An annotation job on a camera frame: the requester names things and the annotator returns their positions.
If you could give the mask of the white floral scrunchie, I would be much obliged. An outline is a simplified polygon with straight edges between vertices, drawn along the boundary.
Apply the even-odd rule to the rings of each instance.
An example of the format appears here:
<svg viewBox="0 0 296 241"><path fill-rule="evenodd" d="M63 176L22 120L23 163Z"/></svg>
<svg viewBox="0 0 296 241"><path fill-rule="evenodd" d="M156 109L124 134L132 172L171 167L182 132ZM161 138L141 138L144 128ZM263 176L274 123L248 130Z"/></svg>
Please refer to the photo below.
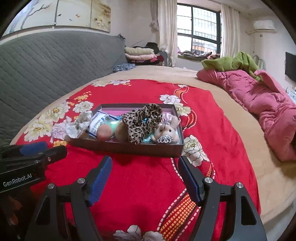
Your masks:
<svg viewBox="0 0 296 241"><path fill-rule="evenodd" d="M67 123L65 126L64 140L69 142L71 139L81 137L90 126L92 117L92 111L88 110L79 114L74 122Z"/></svg>

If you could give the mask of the blue white wipes pack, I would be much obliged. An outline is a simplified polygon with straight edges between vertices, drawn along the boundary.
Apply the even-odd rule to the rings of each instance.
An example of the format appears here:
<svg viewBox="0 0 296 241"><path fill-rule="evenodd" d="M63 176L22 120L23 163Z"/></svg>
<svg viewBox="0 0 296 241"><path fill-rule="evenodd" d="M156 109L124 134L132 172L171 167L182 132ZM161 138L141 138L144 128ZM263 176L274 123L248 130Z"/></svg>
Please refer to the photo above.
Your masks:
<svg viewBox="0 0 296 241"><path fill-rule="evenodd" d="M112 120L120 120L117 116L112 116L108 113L104 113L103 111L97 111L97 113L93 116L90 126L86 130L89 136L96 137L96 131L98 127L104 123L109 123Z"/></svg>

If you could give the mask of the pink plush bunny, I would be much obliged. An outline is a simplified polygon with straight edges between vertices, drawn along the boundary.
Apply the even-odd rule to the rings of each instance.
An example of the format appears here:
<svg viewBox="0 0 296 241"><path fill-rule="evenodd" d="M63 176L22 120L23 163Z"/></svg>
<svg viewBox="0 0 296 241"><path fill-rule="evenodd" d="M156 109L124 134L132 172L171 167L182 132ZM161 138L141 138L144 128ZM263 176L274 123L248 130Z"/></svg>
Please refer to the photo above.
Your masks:
<svg viewBox="0 0 296 241"><path fill-rule="evenodd" d="M151 140L159 144L172 144L179 141L177 127L180 120L177 116L170 113L163 114L163 118L158 126L154 129Z"/></svg>

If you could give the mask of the leopard print scrunchie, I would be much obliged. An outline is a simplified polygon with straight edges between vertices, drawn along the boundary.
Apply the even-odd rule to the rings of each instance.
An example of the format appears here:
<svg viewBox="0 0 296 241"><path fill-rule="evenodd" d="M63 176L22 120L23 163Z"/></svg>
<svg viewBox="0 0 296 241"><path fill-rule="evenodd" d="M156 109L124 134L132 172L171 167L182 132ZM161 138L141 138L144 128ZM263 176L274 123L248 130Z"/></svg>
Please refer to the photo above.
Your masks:
<svg viewBox="0 0 296 241"><path fill-rule="evenodd" d="M128 141L136 145L154 132L162 118L163 111L155 103L146 104L141 109L133 109L121 115L121 120L127 127Z"/></svg>

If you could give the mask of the green makeup sponge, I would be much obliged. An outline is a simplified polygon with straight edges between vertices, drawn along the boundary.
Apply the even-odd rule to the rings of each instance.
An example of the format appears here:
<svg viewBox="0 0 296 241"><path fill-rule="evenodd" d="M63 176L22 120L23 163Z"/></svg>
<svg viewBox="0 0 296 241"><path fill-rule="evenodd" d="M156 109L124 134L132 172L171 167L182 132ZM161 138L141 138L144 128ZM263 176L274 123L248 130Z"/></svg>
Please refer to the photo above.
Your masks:
<svg viewBox="0 0 296 241"><path fill-rule="evenodd" d="M115 136L115 131L117 126L120 124L120 120L111 120L108 125L110 126L111 130L112 130L112 137Z"/></svg>

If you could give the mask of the pink blue children's book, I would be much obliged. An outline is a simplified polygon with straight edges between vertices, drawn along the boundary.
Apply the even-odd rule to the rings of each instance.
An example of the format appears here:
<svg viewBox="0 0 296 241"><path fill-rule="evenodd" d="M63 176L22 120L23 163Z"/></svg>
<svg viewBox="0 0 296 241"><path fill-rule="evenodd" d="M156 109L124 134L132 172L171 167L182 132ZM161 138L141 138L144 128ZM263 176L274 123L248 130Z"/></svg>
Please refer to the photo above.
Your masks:
<svg viewBox="0 0 296 241"><path fill-rule="evenodd" d="M124 113L128 113L134 109L138 110L140 108L102 108L101 111L103 111L104 113L111 114L111 115L119 116Z"/></svg>

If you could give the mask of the pink quilted comforter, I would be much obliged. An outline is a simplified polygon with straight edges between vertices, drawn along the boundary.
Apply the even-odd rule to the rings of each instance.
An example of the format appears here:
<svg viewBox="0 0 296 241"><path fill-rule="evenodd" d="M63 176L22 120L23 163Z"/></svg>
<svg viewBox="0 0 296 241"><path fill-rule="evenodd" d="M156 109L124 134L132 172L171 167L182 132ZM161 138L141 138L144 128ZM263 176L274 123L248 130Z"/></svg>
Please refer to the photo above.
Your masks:
<svg viewBox="0 0 296 241"><path fill-rule="evenodd" d="M200 70L197 78L223 88L238 104L253 114L270 148L280 161L295 160L295 103L265 70L256 80L243 70Z"/></svg>

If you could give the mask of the blue patterned cloth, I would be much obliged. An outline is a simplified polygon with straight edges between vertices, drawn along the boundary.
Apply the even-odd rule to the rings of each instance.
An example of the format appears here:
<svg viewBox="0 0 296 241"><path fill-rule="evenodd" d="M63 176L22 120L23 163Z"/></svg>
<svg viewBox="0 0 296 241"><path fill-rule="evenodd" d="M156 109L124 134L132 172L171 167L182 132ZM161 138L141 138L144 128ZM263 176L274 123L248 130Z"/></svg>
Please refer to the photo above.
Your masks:
<svg viewBox="0 0 296 241"><path fill-rule="evenodd" d="M135 64L130 64L130 63L119 64L119 65L114 66L113 73L132 70L135 67L136 67Z"/></svg>

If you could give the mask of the green blanket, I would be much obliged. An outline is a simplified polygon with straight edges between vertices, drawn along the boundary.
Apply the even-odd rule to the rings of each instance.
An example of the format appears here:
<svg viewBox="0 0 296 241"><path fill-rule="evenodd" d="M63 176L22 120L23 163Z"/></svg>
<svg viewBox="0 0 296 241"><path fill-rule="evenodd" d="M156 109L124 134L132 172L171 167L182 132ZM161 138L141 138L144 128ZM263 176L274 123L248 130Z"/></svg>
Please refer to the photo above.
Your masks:
<svg viewBox="0 0 296 241"><path fill-rule="evenodd" d="M259 70L258 65L248 53L242 51L238 52L234 57L224 56L215 60L203 60L202 65L205 70L214 69L220 72L244 70L257 81L262 80L261 77L255 75L255 71Z"/></svg>

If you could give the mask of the white air conditioner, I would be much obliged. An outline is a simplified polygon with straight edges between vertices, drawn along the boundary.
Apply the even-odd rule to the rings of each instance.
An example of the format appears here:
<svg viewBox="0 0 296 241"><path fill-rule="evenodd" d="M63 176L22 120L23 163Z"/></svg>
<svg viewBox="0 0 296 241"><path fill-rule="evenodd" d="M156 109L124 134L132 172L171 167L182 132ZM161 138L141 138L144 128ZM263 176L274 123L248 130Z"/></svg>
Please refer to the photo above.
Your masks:
<svg viewBox="0 0 296 241"><path fill-rule="evenodd" d="M253 22L255 30L271 30L275 31L275 25L272 20L257 20Z"/></svg>

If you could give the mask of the white curtain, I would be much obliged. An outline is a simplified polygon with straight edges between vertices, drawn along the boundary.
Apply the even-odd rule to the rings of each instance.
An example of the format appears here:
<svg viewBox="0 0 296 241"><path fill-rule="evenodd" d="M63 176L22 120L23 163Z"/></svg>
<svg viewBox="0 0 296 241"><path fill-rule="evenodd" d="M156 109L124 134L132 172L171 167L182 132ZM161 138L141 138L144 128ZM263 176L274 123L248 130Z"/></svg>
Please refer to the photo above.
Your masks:
<svg viewBox="0 0 296 241"><path fill-rule="evenodd" d="M177 63L177 1L150 1L150 27L159 32L159 49L167 53L168 66Z"/></svg>
<svg viewBox="0 0 296 241"><path fill-rule="evenodd" d="M225 4L221 5L222 44L221 57L234 57L240 50L239 11Z"/></svg>

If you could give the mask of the white curtain left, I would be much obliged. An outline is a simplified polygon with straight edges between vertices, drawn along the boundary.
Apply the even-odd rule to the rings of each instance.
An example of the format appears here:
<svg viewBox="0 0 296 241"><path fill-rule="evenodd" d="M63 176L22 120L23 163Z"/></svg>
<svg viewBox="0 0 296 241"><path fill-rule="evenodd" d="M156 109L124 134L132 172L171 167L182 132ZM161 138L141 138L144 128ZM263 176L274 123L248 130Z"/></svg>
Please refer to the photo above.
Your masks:
<svg viewBox="0 0 296 241"><path fill-rule="evenodd" d="M177 63L177 1L150 1L150 27L159 32L159 49L167 53L168 66Z"/></svg>

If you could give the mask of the painted blossom wall panel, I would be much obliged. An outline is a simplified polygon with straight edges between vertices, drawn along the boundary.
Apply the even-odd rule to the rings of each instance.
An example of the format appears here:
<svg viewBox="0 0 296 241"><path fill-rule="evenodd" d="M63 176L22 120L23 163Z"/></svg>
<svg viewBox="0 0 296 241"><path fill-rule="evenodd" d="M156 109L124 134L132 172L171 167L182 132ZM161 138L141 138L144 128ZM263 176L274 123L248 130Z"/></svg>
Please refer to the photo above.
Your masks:
<svg viewBox="0 0 296 241"><path fill-rule="evenodd" d="M30 1L12 20L4 36L36 27L83 27L109 33L111 8L106 1L39 0Z"/></svg>

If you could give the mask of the black wall television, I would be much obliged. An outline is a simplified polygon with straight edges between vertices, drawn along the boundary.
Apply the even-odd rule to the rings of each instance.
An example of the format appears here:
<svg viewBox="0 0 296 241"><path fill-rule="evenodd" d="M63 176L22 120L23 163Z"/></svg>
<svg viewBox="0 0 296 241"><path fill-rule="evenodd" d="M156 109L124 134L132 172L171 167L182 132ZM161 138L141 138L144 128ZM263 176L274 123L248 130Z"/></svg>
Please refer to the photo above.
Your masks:
<svg viewBox="0 0 296 241"><path fill-rule="evenodd" d="M285 75L296 82L296 55L285 53Z"/></svg>

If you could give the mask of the window with dark frame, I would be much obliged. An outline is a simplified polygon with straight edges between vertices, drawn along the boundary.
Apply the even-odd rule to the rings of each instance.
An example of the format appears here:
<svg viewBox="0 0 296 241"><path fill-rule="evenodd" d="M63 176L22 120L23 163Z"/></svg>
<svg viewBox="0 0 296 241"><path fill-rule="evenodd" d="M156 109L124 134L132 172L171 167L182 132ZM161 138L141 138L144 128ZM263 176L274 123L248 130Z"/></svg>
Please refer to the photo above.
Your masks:
<svg viewBox="0 0 296 241"><path fill-rule="evenodd" d="M197 55L221 51L221 12L191 4L177 4L178 51Z"/></svg>

